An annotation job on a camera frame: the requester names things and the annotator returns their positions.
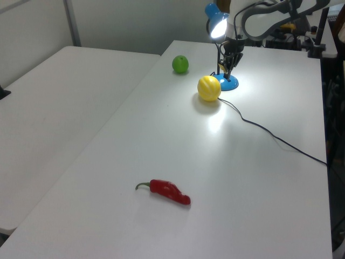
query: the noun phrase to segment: chili pepper stem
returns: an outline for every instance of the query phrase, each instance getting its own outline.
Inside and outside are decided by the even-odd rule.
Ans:
[[[135,187],[135,189],[138,190],[138,187],[139,187],[140,185],[146,185],[146,186],[150,187],[150,183],[149,183],[149,182],[142,182],[142,183],[138,184],[138,185]]]

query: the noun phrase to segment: red chili pepper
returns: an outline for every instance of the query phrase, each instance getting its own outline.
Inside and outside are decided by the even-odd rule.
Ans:
[[[169,199],[172,199],[178,203],[189,205],[190,198],[181,193],[179,189],[177,189],[176,185],[172,182],[162,181],[162,180],[151,180],[150,182],[142,182],[138,184],[135,189],[138,190],[140,185],[146,185],[150,187],[150,191],[153,193],[158,193],[163,195]]]

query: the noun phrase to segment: yellow ball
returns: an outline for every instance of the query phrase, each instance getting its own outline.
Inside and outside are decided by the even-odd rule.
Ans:
[[[220,96],[220,83],[213,76],[204,76],[199,80],[198,92],[205,101],[215,101]]]

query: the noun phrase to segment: power cord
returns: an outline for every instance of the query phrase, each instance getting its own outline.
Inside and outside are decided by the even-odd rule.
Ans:
[[[254,4],[251,4],[251,5],[248,5],[247,7],[243,8],[242,10],[240,10],[233,18],[233,28],[234,28],[234,32],[235,32],[235,39],[236,41],[238,41],[238,35],[237,35],[237,29],[236,29],[236,17],[243,11],[257,5],[258,3],[254,3]]]
[[[269,131],[268,129],[266,129],[264,126],[262,126],[262,125],[260,125],[260,124],[257,124],[257,123],[255,123],[255,122],[252,122],[252,121],[250,121],[250,120],[244,119],[243,116],[242,116],[242,114],[241,114],[241,112],[240,112],[240,111],[235,107],[235,105],[232,104],[231,102],[226,101],[226,100],[223,100],[223,99],[221,99],[221,98],[218,98],[218,100],[224,102],[225,104],[227,104],[227,105],[229,105],[231,108],[233,108],[233,109],[241,116],[242,121],[244,121],[244,122],[246,122],[246,123],[249,123],[249,124],[253,124],[253,125],[255,125],[255,126],[258,126],[259,128],[262,128],[263,130],[265,130],[266,132],[268,132],[272,137],[274,137],[274,138],[280,140],[281,142],[287,144],[289,147],[293,148],[294,150],[297,150],[297,151],[300,152],[301,154],[306,155],[307,157],[309,157],[309,158],[311,158],[311,159],[314,159],[315,161],[317,161],[317,162],[319,162],[319,163],[322,163],[322,164],[324,164],[325,166],[327,166],[327,163],[325,163],[325,162],[321,161],[320,159],[317,159],[317,158],[315,158],[315,157],[313,157],[313,156],[311,156],[311,155],[309,155],[309,154],[303,152],[302,150],[300,150],[300,149],[294,147],[293,145],[289,144],[289,143],[286,142],[285,140],[283,140],[283,139],[277,137],[276,135],[274,135],[271,131]]]

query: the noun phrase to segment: green ball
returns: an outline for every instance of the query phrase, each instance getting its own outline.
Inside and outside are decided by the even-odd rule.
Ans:
[[[172,61],[172,67],[178,74],[186,73],[189,67],[188,59],[185,56],[179,55]]]

